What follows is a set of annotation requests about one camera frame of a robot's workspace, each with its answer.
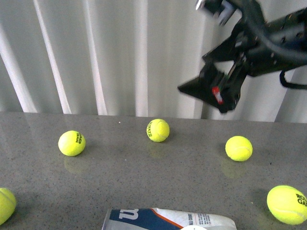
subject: white backdrop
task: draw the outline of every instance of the white backdrop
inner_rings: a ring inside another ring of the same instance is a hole
[[[305,0],[260,0],[268,21]],[[0,0],[0,111],[307,122],[307,91],[247,77],[225,115],[181,94],[231,33],[196,0]],[[307,83],[306,67],[286,73]]]

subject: blue label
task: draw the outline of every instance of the blue label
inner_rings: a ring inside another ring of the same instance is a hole
[[[179,230],[180,228],[158,217],[151,209],[114,209],[110,219],[133,224],[148,230]]]

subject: orange stripe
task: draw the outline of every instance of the orange stripe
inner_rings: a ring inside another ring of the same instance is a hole
[[[153,210],[152,208],[151,208],[151,211],[153,211],[153,213],[156,214],[156,216],[160,217],[161,219],[165,220],[166,222],[171,223],[172,225],[175,225],[176,227],[178,227],[178,228],[180,228],[180,229],[183,228],[183,227],[180,226],[179,224],[177,224],[177,223],[175,223],[175,222],[173,222],[173,221],[171,221],[171,220],[165,218],[164,216],[161,216],[160,214],[156,213],[156,211]]]

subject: yellow tennis ball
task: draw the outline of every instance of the yellow tennis ball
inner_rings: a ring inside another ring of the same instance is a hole
[[[59,150],[66,156],[77,156],[85,148],[85,138],[77,131],[68,131],[59,138]]]
[[[16,198],[7,188],[0,188],[0,225],[13,214],[16,207]]]
[[[271,213],[283,223],[295,225],[307,219],[307,199],[293,187],[274,187],[268,193],[267,204]]]
[[[154,142],[164,141],[169,135],[169,126],[165,120],[155,119],[147,126],[147,135]]]
[[[227,141],[225,150],[234,161],[246,161],[253,153],[253,146],[247,138],[234,136]]]

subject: speckled table surface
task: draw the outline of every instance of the speckled table surface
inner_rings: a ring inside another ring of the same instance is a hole
[[[159,207],[231,218],[238,230],[305,230],[269,212],[271,188],[307,193],[307,125],[166,118],[162,143],[146,135],[148,117],[0,113],[0,187],[18,201],[8,229],[100,230],[108,208]],[[86,147],[64,156],[58,139],[78,130]],[[235,135],[254,152],[234,162]]]

